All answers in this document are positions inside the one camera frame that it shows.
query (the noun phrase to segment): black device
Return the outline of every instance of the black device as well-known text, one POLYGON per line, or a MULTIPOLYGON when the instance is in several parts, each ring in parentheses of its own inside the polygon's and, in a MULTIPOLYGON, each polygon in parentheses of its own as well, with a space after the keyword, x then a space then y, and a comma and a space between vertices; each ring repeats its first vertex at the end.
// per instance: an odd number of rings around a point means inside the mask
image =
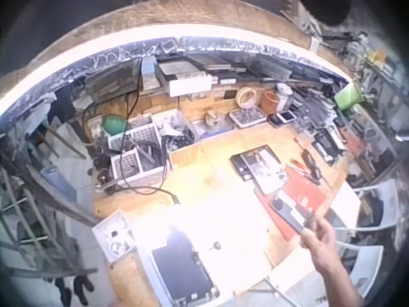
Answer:
POLYGON ((176 306, 220 295, 190 239, 177 227, 169 227, 166 245, 153 250, 152 256, 176 306))
MULTIPOLYGON (((281 163, 280 159, 278 158, 278 156, 272 151, 272 149, 268 146, 268 145, 264 145, 261 146, 262 148, 266 149, 267 152, 278 162, 281 163)), ((254 148, 252 150, 249 150, 245 153, 251 152, 251 151, 255 151, 257 150, 259 147, 254 148)), ((238 153, 236 155, 232 155, 230 157, 230 161, 231 163, 233 163, 233 166, 235 167, 237 173, 240 175, 240 177, 243 179, 243 181, 248 181, 250 179, 253 179, 254 176, 251 173, 251 170, 249 169, 249 167, 246 165, 246 163, 243 160, 242 154, 244 153, 238 153)))
POLYGON ((297 203, 293 208, 278 195, 272 198, 269 205, 292 229, 299 235, 301 234, 305 221, 307 221, 311 215, 303 206, 297 203))
POLYGON ((297 116, 292 111, 284 111, 267 116, 267 122, 274 128, 279 128, 287 123, 291 123, 297 119, 297 116))
POLYGON ((315 141, 312 146, 329 166, 333 166, 338 158, 339 151, 329 133, 324 129, 319 131, 314 138, 315 141))
POLYGON ((231 163, 233 163, 233 166, 235 167, 237 173, 240 175, 243 181, 253 179, 253 175, 249 168, 247 167, 246 163, 243 161, 243 158, 240 155, 240 153, 237 155, 232 155, 230 157, 230 161, 231 163))

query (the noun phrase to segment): white plastic basket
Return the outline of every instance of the white plastic basket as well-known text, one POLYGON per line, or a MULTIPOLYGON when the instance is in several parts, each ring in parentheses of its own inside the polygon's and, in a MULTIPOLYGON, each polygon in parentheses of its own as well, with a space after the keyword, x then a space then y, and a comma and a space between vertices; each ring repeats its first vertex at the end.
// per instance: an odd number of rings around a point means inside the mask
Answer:
POLYGON ((161 113, 154 114, 152 116, 152 120, 155 122, 155 125, 158 127, 159 131, 163 127, 164 122, 169 122, 172 119, 175 120, 179 126, 186 127, 188 128, 188 130, 191 131, 191 133, 193 134, 193 140, 194 140, 193 143, 197 143, 200 141, 200 135, 197 133, 193 124, 190 121, 188 121, 186 116, 178 109, 170 109, 170 110, 167 110, 161 113))
MULTIPOLYGON (((156 143, 161 147, 161 138, 158 133, 158 129, 154 122, 147 125, 143 125, 131 130, 126 131, 126 135, 129 135, 134 140, 138 141, 151 141, 156 143)), ((118 134, 116 136, 111 136, 108 138, 108 146, 113 150, 120 150, 122 143, 123 134, 118 134)), ((158 168, 153 168, 150 170, 145 170, 139 152, 137 149, 130 150, 121 155, 116 155, 111 157, 112 171, 114 178, 118 179, 122 177, 120 162, 122 163, 122 172, 126 181, 131 186, 137 185, 153 185, 157 184, 162 180, 164 167, 160 166, 158 168)), ((169 170, 171 165, 169 161, 167 163, 167 169, 169 170)), ((127 183, 124 180, 120 180, 118 185, 122 187, 127 187, 127 183)))

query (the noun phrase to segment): wire basket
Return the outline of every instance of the wire basket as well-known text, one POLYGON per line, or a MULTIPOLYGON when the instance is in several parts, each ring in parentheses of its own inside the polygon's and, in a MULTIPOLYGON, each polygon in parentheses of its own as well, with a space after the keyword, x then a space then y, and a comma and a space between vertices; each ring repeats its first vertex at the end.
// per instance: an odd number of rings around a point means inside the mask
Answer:
MULTIPOLYGON (((124 134, 118 134, 116 136, 109 137, 108 138, 109 148, 113 150, 121 150, 123 135, 124 134)), ((159 136, 155 123, 153 123, 152 121, 147 125, 143 125, 126 131, 125 135, 130 136, 132 139, 136 141, 149 141, 155 143, 162 150, 161 138, 159 136)), ((168 161, 166 163, 168 163, 167 169, 169 169, 171 165, 168 161)), ((136 148, 123 153, 122 161, 120 154, 111 157, 111 164, 114 178, 115 179, 122 178, 123 173, 123 176, 126 178, 127 183, 130 184, 131 186, 157 184, 162 180, 163 177, 164 167, 160 166, 148 170, 142 164, 141 154, 138 152, 136 148)), ((122 187, 127 187, 127 183, 124 180, 120 180, 118 182, 118 185, 122 187)))

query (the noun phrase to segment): tape roll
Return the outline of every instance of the tape roll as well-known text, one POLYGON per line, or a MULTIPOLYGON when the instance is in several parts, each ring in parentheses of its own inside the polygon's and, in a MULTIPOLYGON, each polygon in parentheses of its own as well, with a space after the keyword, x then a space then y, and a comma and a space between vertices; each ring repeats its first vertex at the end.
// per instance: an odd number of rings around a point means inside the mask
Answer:
POLYGON ((257 92, 250 86, 239 89, 236 95, 236 103, 242 109, 248 109, 257 104, 257 92))

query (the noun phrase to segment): round container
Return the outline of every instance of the round container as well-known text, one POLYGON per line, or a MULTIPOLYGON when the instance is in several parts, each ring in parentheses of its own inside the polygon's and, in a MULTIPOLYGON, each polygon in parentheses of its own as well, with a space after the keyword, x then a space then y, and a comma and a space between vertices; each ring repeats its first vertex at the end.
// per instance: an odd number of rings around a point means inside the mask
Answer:
POLYGON ((266 91, 261 98, 261 109, 266 113, 275 114, 280 104, 280 98, 274 91, 266 91))
POLYGON ((282 106, 278 107, 278 111, 284 109, 285 104, 287 103, 288 97, 293 94, 293 90, 285 83, 277 83, 277 95, 280 98, 282 106))
POLYGON ((248 109, 257 104, 257 92, 250 86, 240 88, 236 94, 236 103, 243 109, 248 109))

